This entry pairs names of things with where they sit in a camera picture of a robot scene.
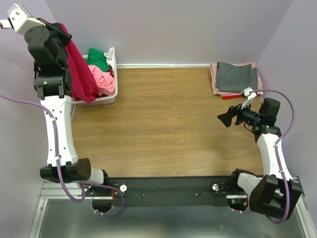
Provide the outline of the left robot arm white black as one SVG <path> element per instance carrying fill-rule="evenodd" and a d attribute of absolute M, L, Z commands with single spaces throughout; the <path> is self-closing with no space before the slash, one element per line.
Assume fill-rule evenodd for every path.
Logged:
<path fill-rule="evenodd" d="M 99 196 L 109 192 L 106 171 L 94 169 L 88 158 L 79 159 L 71 130 L 71 83 L 66 46 L 71 41 L 59 23 L 39 19 L 24 34 L 28 51 L 34 58 L 34 89 L 45 112 L 48 134 L 47 165 L 40 169 L 41 178 L 61 184 L 78 182 L 93 186 Z"/>

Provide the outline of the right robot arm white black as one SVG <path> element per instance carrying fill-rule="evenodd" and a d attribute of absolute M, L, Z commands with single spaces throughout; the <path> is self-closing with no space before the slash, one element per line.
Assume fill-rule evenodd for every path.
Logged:
<path fill-rule="evenodd" d="M 264 176 L 258 180 L 252 172 L 236 169 L 228 181 L 228 189 L 233 194 L 245 192 L 249 209 L 274 223 L 289 219 L 303 192 L 302 186 L 290 175 L 283 156 L 282 134 L 275 126 L 279 108 L 279 101 L 265 98 L 258 112 L 252 111 L 250 105 L 238 104 L 217 117 L 226 127 L 231 126 L 233 118 L 236 118 L 235 125 L 251 126 L 261 152 Z"/>

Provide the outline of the crimson red t shirt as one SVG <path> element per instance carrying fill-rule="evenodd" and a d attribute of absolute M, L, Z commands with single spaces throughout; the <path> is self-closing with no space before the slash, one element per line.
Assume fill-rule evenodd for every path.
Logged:
<path fill-rule="evenodd" d="M 72 74 L 71 95 L 75 101 L 90 103 L 96 100 L 99 88 L 81 53 L 70 40 L 65 47 L 69 70 Z"/>

